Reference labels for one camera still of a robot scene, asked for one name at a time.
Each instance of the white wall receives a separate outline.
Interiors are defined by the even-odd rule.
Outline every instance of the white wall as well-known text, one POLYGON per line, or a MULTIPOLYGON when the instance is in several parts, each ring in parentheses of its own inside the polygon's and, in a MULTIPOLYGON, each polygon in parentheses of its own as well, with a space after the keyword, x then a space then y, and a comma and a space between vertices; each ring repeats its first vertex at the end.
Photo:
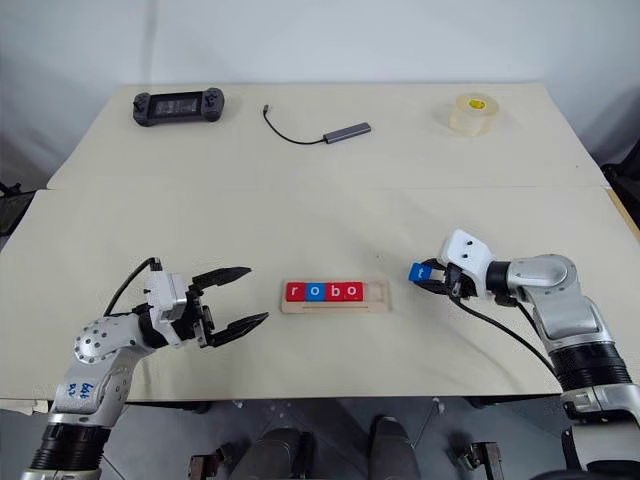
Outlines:
POLYGON ((637 0, 0 0, 0 178, 43 186, 122 83, 544 81, 619 159, 638 20, 637 0))

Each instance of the person's leg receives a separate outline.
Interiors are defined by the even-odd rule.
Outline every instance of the person's leg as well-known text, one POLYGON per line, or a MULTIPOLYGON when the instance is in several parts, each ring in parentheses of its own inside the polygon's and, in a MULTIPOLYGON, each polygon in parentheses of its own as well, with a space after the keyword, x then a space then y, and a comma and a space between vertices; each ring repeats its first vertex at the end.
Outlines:
POLYGON ((373 426, 369 453, 369 480, 419 480, 420 470, 405 429, 393 417, 373 426))
POLYGON ((289 478, 299 443, 297 430, 271 430, 249 448, 229 480, 289 478))

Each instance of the white table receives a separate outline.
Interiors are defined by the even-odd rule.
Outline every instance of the white table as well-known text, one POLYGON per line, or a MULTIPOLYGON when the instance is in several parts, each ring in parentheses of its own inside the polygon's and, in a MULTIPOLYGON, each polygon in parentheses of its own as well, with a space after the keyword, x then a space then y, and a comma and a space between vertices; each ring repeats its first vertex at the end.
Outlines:
MULTIPOLYGON (((632 301, 640 272, 629 268, 640 249, 540 86, 223 90, 229 111, 220 123, 149 129, 129 118, 138 89, 120 90, 52 178, 55 190, 37 194, 0 253, 0 397, 51 398, 76 332, 150 255, 185 277, 251 266, 252 275, 211 289, 205 303, 219 328, 271 316, 220 349, 158 351, 137 369, 131 400, 558 392, 510 337, 407 282, 411 262, 437 254, 456 227, 504 259, 555 252, 574 260, 640 379, 632 301), (439 129, 429 99, 474 90, 500 102, 494 130, 468 139, 439 129), (384 99, 381 111, 364 108, 373 103, 365 94, 384 99), (290 145, 263 125, 265 102, 291 136, 358 121, 374 131, 330 146, 290 145), (428 133, 419 135, 420 125, 428 133), (282 280, 302 277, 387 278, 392 309, 281 313, 282 280)), ((140 288, 123 304, 139 303, 140 288)), ((472 305, 541 347, 515 309, 472 305)))

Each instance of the tape roll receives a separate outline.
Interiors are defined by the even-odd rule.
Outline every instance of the tape roll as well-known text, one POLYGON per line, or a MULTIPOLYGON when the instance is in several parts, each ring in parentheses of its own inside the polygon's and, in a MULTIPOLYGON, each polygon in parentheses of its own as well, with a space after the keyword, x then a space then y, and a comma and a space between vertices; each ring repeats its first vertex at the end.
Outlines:
POLYGON ((482 93, 465 93, 456 99, 449 127, 462 135, 474 137, 489 131, 498 114, 498 102, 482 93))

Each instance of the blue block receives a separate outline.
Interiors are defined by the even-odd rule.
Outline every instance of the blue block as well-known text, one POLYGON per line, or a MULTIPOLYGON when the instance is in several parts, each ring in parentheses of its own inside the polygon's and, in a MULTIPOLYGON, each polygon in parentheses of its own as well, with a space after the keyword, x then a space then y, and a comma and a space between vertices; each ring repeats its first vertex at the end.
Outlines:
POLYGON ((409 272, 410 282, 421 282, 423 280, 429 280, 433 269, 422 265, 421 263, 414 263, 411 265, 411 271, 409 272))
POLYGON ((305 302, 324 302, 327 297, 327 286, 324 283, 307 283, 305 302))

